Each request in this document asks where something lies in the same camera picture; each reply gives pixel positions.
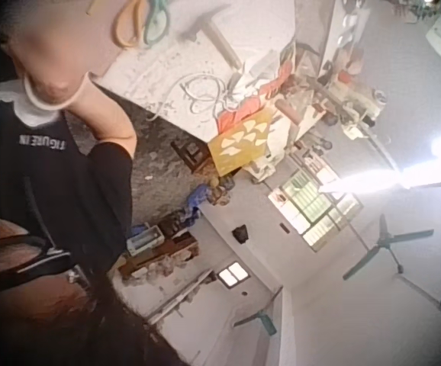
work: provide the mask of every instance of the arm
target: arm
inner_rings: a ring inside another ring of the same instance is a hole
[[[100,143],[116,143],[134,158],[136,131],[119,104],[88,82],[82,94],[68,110],[82,119]]]
[[[27,73],[34,91],[48,103],[69,99],[82,83],[86,68],[69,45],[69,38],[42,32],[10,39],[2,49],[12,57],[20,76]],[[67,108],[82,119],[100,142],[124,147],[131,158],[136,149],[136,132],[122,108],[90,81]]]

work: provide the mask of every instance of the black t-shirt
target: black t-shirt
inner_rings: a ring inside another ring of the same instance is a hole
[[[45,237],[30,207],[27,180],[56,245],[91,272],[104,273],[125,250],[131,169],[130,156],[115,143],[81,154],[63,115],[30,128],[12,103],[0,102],[0,219]]]

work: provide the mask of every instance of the fan blade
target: fan blade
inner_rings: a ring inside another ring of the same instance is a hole
[[[394,235],[391,238],[383,240],[386,244],[392,244],[394,242],[408,242],[410,240],[422,239],[432,236],[434,230],[417,231],[415,233],[407,233],[401,235]]]
[[[346,281],[348,278],[353,276],[357,271],[359,271],[361,268],[365,267],[366,263],[370,262],[372,258],[378,254],[380,251],[380,248],[377,246],[374,246],[371,248],[366,255],[359,260],[358,263],[356,263],[349,271],[347,271],[343,275],[343,280]]]
[[[390,236],[387,228],[387,220],[385,215],[382,213],[380,215],[380,239],[387,239]]]

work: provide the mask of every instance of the ceiling fan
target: ceiling fan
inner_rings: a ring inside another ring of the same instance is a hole
[[[380,236],[378,238],[378,241],[376,242],[376,246],[368,250],[365,256],[361,258],[358,263],[356,263],[349,271],[347,271],[343,275],[343,280],[346,281],[361,268],[365,267],[365,265],[370,262],[372,258],[378,254],[378,252],[380,252],[380,249],[387,249],[390,252],[395,263],[397,264],[397,272],[399,274],[404,273],[404,266],[399,263],[397,257],[392,252],[390,245],[396,242],[408,242],[411,240],[427,238],[428,236],[432,236],[433,234],[434,230],[424,230],[417,231],[415,233],[391,235],[388,232],[387,220],[385,219],[385,215],[382,214],[380,216]]]

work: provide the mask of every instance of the wooden chair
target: wooden chair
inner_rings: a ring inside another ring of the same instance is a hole
[[[212,159],[207,144],[197,139],[190,139],[181,146],[173,141],[171,146],[180,159],[188,166],[192,174],[198,172]]]

